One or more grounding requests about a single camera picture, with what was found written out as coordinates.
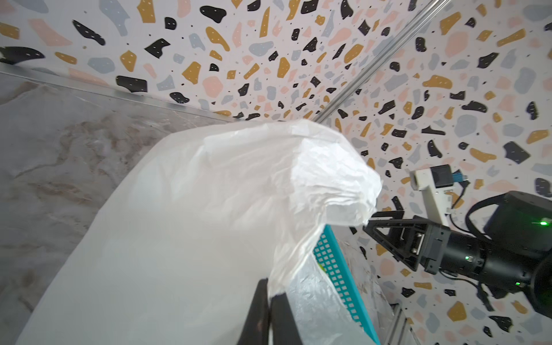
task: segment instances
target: teal plastic basket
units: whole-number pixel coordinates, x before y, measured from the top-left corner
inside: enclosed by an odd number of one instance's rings
[[[380,345],[374,325],[368,316],[351,271],[329,225],[324,228],[324,232],[314,248],[314,255],[318,264],[324,268],[332,281],[354,322],[358,323],[377,345]]]

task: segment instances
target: white plastic bag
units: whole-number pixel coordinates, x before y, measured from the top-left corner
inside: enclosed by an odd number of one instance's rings
[[[235,344],[259,279],[283,292],[326,223],[375,211],[379,175],[307,120],[160,141],[117,187],[18,344]]]

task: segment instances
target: wall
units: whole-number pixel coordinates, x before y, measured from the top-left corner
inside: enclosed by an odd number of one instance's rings
[[[382,176],[380,209],[424,216],[408,172],[440,164],[471,181],[457,209],[459,226],[477,201],[509,190],[552,197],[550,22],[549,1],[456,1],[332,114],[328,125]],[[491,212],[472,219],[481,227]],[[552,320],[536,314],[523,294],[491,299],[495,311],[487,312],[468,283],[410,272],[366,234],[355,237],[422,343],[550,344]],[[506,332],[490,316],[513,326]]]
[[[0,53],[245,119],[314,117],[427,2],[1,0]]]

